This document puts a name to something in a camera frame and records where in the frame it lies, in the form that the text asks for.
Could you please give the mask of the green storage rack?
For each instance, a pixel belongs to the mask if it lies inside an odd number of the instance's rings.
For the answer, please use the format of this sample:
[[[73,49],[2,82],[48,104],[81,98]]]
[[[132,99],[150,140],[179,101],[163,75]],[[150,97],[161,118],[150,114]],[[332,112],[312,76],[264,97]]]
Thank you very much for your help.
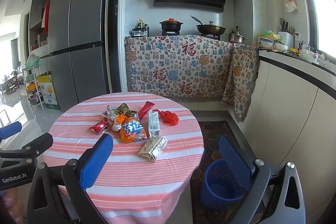
[[[38,75],[41,74],[39,61],[40,57],[31,53],[22,69],[23,83],[26,86],[26,94],[31,106],[43,104],[42,90],[38,81]]]

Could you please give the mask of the gold black foil wrapper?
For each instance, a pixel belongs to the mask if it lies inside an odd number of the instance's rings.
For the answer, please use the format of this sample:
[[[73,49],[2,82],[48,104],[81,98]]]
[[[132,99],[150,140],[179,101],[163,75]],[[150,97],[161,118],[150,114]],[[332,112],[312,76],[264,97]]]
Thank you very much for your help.
[[[130,108],[127,106],[126,103],[122,103],[118,108],[117,108],[117,114],[118,115],[125,115],[128,118],[137,118],[137,112],[134,110],[130,110]]]

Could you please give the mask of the red snack sachet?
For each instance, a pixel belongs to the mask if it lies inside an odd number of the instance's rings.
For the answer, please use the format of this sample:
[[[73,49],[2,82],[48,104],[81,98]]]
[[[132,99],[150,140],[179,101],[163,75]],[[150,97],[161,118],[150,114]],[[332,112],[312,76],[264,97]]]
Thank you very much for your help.
[[[138,119],[141,120],[149,110],[154,106],[154,103],[147,101],[143,107],[137,112]]]

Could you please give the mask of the crushed red soda can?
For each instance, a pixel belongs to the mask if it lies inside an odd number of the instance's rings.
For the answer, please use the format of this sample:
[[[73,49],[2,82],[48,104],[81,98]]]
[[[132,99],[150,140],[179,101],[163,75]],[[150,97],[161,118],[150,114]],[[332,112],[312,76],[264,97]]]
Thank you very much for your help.
[[[103,134],[106,131],[108,131],[109,128],[110,128],[110,125],[109,125],[108,119],[107,118],[103,118],[98,123],[96,123],[95,125],[91,126],[89,128],[89,130],[92,131],[93,133],[99,135],[99,134]]]

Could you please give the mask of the grey double door refrigerator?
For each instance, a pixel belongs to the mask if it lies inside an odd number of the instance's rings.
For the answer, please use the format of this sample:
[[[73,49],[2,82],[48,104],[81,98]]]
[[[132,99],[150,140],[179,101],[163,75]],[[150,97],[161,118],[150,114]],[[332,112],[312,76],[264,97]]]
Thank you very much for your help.
[[[108,93],[106,0],[51,0],[49,51],[61,111]]]

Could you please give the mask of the white counter cabinet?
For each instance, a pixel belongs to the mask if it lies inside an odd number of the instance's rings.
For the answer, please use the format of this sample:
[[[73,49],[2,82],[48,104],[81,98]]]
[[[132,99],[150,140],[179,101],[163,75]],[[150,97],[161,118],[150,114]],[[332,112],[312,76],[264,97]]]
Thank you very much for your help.
[[[260,51],[251,105],[239,128],[270,165],[293,162],[307,223],[317,223],[335,195],[335,66]]]

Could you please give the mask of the white green milk carton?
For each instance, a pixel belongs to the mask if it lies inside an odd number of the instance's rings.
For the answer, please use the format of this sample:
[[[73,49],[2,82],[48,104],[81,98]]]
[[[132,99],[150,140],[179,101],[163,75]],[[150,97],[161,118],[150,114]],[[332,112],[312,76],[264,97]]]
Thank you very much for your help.
[[[150,138],[160,134],[159,114],[157,111],[148,112],[148,134]]]

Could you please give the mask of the blue plastic trash basket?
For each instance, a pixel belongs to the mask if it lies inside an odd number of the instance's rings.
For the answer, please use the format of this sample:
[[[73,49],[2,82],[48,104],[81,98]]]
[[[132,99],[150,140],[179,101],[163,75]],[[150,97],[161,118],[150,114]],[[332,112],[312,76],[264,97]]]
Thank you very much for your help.
[[[247,166],[231,168],[224,159],[209,165],[203,178],[200,203],[208,210],[224,210],[238,205],[252,185],[252,174]]]

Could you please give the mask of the red plastic bag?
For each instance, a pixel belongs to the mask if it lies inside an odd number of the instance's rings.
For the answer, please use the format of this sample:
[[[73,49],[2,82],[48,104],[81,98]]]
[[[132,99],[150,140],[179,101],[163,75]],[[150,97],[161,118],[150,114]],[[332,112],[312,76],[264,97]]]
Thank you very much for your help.
[[[164,123],[168,123],[171,126],[176,126],[179,122],[179,118],[178,118],[177,114],[175,114],[175,113],[172,113],[168,110],[161,111],[161,110],[158,110],[158,109],[154,109],[154,111],[156,111],[158,113],[159,118],[161,118],[161,120]]]

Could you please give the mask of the steel pot with lid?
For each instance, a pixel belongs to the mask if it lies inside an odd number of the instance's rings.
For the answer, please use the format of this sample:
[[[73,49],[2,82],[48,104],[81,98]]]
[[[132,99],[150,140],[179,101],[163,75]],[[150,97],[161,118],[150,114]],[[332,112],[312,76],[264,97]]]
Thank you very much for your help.
[[[239,44],[244,44],[246,38],[240,34],[236,34],[234,32],[229,33],[228,35],[228,41],[230,43],[239,43]]]

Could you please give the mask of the patterned fu character cloth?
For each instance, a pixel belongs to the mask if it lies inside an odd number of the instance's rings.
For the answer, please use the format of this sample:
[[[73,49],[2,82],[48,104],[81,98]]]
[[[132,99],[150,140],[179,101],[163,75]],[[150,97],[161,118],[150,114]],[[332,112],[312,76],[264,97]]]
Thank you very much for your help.
[[[222,101],[238,122],[248,114],[259,50],[200,35],[126,37],[127,88],[180,101]]]

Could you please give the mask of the silver foil paper wrapper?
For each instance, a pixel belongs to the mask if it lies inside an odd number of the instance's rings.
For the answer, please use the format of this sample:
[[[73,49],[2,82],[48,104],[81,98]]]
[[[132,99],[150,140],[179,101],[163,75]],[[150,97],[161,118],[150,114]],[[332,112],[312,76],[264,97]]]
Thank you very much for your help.
[[[152,137],[141,148],[137,156],[149,162],[156,162],[166,148],[167,142],[166,137]]]

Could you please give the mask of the yellow cardboard box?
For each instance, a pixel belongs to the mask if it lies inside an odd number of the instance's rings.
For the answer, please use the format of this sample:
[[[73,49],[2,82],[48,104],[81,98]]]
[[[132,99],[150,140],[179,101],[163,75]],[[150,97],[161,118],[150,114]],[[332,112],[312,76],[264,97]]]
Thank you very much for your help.
[[[60,110],[54,85],[51,79],[51,72],[45,72],[37,77],[39,86],[42,91],[42,97],[48,109]]]

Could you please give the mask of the orange white plastic bag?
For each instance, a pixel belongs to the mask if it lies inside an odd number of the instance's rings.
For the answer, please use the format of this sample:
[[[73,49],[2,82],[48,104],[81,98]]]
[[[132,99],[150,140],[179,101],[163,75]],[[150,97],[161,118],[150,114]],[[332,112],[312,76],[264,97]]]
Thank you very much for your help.
[[[116,119],[114,120],[114,123],[116,124],[123,124],[123,122],[127,119],[128,117],[124,114],[120,114],[116,117]]]

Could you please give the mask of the pink striped tablecloth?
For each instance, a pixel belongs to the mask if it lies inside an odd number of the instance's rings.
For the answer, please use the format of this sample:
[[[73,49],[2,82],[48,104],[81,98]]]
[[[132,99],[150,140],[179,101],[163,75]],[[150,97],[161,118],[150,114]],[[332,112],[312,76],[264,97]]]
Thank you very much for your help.
[[[146,102],[154,108],[177,114],[175,126],[161,123],[167,146],[156,162],[138,156],[143,142],[124,144],[111,132],[113,151],[94,186],[90,198],[108,223],[165,223],[175,209],[204,151],[203,136],[190,110],[168,98],[154,94],[126,92],[105,94],[80,102],[64,112],[49,132],[54,143],[44,154],[49,166],[77,159],[92,147],[98,135],[91,126],[102,119],[108,106],[125,103],[140,110]]]

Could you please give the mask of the black clay pot red lid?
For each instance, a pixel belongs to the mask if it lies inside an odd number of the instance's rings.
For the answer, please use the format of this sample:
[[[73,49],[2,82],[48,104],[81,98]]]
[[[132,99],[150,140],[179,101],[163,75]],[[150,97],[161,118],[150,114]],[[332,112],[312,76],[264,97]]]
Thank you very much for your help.
[[[181,30],[182,22],[169,18],[159,23],[164,32],[179,32]]]

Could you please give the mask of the dark wok with lid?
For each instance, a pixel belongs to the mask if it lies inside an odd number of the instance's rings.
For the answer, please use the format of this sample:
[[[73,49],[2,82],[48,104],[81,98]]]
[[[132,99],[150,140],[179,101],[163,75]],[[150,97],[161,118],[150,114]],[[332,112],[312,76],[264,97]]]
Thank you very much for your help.
[[[225,32],[225,28],[222,26],[214,25],[213,21],[209,21],[209,24],[203,24],[198,18],[191,16],[193,20],[195,20],[198,24],[196,25],[197,30],[204,35],[213,35],[213,36],[221,36]]]

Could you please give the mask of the white bowls on counter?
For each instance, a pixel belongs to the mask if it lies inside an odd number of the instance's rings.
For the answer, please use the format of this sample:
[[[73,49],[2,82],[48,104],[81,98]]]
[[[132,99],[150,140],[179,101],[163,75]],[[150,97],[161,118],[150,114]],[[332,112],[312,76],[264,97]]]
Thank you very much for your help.
[[[300,57],[305,61],[308,61],[314,64],[319,64],[318,54],[310,50],[306,50],[306,49],[300,50]]]

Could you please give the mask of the yellow white food package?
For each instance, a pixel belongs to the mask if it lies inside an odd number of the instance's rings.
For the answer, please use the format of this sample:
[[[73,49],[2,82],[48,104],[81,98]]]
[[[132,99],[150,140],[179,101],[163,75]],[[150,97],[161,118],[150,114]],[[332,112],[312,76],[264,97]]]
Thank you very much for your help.
[[[279,34],[275,34],[272,31],[262,30],[258,35],[257,46],[263,49],[272,49],[279,39]]]

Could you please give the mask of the white knife holder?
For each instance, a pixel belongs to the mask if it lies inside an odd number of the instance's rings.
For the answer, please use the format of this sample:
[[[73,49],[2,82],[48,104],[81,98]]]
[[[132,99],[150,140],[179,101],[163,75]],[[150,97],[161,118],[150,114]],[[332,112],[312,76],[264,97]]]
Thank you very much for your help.
[[[286,45],[288,48],[293,47],[293,43],[294,43],[293,35],[291,35],[288,32],[282,32],[282,31],[279,31],[278,35],[280,36],[280,38],[278,39],[278,42]]]

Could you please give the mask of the seasoning bottles rack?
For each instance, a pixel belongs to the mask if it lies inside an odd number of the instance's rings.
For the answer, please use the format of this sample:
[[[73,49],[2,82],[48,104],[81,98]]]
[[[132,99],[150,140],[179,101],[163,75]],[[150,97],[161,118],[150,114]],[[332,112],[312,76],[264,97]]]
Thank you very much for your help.
[[[134,29],[131,30],[131,37],[148,37],[149,36],[149,26],[143,21],[142,18],[139,18],[137,25]]]

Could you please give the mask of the crushed orange Fanta can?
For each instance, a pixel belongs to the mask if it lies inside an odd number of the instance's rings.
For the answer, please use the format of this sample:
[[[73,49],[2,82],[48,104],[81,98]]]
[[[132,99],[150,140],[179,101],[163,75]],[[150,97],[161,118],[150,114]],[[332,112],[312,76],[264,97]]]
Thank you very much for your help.
[[[120,129],[122,143],[133,143],[147,139],[147,133],[136,118],[126,118]]]

